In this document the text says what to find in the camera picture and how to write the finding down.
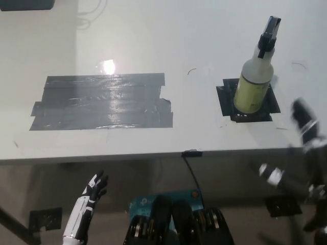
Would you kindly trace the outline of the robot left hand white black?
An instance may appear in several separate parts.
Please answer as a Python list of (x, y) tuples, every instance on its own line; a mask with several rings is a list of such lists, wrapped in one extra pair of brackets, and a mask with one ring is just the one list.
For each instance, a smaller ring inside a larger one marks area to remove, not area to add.
[(86, 185), (69, 216), (62, 236), (63, 245), (87, 244), (94, 209), (99, 199), (107, 192), (107, 182), (108, 176), (100, 170)]

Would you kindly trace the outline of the robot right hand black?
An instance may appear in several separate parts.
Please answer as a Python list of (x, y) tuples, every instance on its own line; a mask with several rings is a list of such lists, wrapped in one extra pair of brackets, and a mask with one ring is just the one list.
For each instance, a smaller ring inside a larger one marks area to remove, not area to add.
[(255, 172), (286, 193), (326, 199), (326, 136), (320, 134), (319, 121), (304, 100), (295, 100), (291, 112), (302, 140), (302, 162), (286, 169), (261, 163)]

